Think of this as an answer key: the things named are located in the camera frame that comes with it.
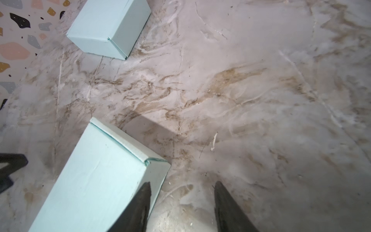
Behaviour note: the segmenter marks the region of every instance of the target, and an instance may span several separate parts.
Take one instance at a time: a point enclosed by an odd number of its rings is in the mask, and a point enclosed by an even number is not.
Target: marble surface
[[[92,116],[172,164],[147,231],[216,231],[217,180],[261,231],[369,230],[371,2],[148,3],[126,61],[66,38],[80,1],[27,69],[0,111],[1,151],[29,159],[0,231],[28,230]]]

